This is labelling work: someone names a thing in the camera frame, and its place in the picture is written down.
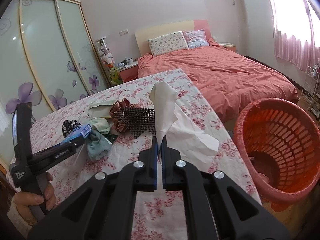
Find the person's left hand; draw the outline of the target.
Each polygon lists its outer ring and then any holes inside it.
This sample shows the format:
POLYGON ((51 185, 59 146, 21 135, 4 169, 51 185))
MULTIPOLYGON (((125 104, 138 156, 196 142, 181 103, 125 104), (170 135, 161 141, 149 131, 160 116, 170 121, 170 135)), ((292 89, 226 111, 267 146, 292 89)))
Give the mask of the person's left hand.
POLYGON ((27 223, 35 224, 36 219, 31 213, 30 206, 39 206, 43 202, 46 202, 46 210, 50 211, 56 207, 56 196, 54 194, 54 188, 50 183, 53 177, 48 172, 46 173, 48 179, 48 185, 44 191, 44 197, 36 195, 30 192, 18 192, 14 195, 14 201, 16 203, 16 209, 19 215, 27 223))

